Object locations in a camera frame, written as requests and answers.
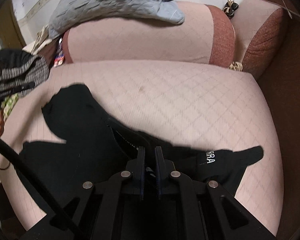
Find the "black pants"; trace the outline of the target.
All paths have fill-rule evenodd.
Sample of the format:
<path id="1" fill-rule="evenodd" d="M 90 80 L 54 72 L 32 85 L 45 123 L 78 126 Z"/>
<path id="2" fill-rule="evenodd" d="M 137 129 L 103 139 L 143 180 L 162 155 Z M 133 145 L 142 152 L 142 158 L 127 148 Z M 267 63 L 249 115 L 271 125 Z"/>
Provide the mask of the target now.
<path id="1" fill-rule="evenodd" d="M 63 143 L 25 142 L 19 155 L 60 205 L 78 196 L 83 183 L 102 183 L 123 171 L 137 158 L 139 147 L 145 148 L 146 157 L 161 147 L 177 171 L 200 182 L 214 179 L 231 194 L 236 193 L 245 169 L 263 158 L 260 146 L 238 152 L 197 150 L 130 129 L 109 115 L 82 84 L 61 89 L 42 114 Z"/>

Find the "colourful small packet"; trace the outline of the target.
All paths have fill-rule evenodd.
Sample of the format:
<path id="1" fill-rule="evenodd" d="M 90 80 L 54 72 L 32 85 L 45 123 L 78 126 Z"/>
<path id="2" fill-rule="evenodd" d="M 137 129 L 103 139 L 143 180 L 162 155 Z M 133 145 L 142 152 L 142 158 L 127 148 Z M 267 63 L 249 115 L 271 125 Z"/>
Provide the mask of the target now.
<path id="1" fill-rule="evenodd" d="M 59 67 L 64 63 L 64 53 L 63 53 L 63 49 L 62 49 L 62 42 L 63 42 L 63 38 L 61 37 L 58 40 L 56 57 L 55 57 L 54 65 L 53 65 L 54 67 Z"/>

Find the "cream knotted tassel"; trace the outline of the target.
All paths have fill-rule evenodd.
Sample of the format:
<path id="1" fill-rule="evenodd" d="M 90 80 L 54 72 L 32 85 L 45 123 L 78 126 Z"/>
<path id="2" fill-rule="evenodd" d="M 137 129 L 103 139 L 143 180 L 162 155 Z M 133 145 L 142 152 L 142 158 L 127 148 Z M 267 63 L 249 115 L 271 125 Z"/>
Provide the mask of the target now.
<path id="1" fill-rule="evenodd" d="M 238 71 L 238 72 L 242 72 L 243 71 L 243 64 L 241 64 L 240 62 L 234 61 L 230 64 L 228 69 Z"/>

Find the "pink sofa back cushion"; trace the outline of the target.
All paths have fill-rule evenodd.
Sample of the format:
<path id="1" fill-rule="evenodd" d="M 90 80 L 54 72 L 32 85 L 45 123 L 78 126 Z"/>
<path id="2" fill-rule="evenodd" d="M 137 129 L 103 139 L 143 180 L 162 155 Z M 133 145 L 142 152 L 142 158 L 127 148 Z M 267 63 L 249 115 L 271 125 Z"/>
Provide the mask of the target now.
<path id="1" fill-rule="evenodd" d="M 235 31 L 213 5 L 178 2 L 181 25 L 152 19 L 104 18 L 69 29 L 62 48 L 67 63 L 105 60 L 159 60 L 229 67 Z"/>

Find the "green patterned cloth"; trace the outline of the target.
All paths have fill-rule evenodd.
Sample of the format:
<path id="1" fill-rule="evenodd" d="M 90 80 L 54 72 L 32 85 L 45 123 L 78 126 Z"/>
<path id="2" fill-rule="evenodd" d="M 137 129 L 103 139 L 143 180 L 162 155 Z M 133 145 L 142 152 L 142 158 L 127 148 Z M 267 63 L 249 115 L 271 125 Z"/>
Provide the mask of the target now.
<path id="1" fill-rule="evenodd" d="M 18 93 L 4 98 L 4 100 L 1 104 L 1 107 L 3 109 L 4 121 L 7 120 L 7 118 L 11 114 L 11 112 L 12 112 L 12 110 L 13 110 L 13 108 L 14 108 L 14 106 L 17 103 L 18 100 L 19 100 L 19 94 Z"/>

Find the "black and white striped garment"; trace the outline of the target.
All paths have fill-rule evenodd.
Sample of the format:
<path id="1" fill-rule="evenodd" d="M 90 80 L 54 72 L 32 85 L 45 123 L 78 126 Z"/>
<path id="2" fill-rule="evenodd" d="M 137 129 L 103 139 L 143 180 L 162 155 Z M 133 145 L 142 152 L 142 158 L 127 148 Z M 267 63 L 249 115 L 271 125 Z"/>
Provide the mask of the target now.
<path id="1" fill-rule="evenodd" d="M 20 49 L 0 50 L 0 98 L 15 93 L 26 96 L 49 77 L 45 57 Z"/>

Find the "grey-blue quilted blanket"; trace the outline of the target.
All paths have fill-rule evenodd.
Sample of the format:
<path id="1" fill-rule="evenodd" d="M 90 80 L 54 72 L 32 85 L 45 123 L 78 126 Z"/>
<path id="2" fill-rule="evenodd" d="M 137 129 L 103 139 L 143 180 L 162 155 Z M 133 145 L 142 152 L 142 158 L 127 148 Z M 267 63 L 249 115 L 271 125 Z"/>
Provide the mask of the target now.
<path id="1" fill-rule="evenodd" d="M 48 24 L 49 38 L 99 17 L 150 18 L 175 25 L 185 21 L 175 0 L 60 0 Z"/>

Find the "small black and cream shoe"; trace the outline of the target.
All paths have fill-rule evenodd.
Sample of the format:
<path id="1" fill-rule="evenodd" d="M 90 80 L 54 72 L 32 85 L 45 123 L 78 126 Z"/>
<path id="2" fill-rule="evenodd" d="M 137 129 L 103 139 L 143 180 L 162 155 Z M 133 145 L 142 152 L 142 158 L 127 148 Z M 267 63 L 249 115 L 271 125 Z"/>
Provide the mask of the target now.
<path id="1" fill-rule="evenodd" d="M 234 17 L 235 11 L 239 8 L 239 4 L 236 3 L 234 0 L 227 0 L 223 12 L 226 16 L 231 19 Z"/>

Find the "pink and maroon bolster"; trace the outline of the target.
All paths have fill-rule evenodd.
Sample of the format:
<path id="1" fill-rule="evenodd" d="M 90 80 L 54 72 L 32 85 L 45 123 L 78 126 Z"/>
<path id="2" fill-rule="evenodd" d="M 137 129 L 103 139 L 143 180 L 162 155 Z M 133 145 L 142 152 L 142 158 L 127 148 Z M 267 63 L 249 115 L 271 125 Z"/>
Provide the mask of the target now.
<path id="1" fill-rule="evenodd" d="M 231 19 L 235 30 L 234 61 L 256 80 L 270 65 L 285 37 L 285 9 L 263 0 L 244 0 Z"/>

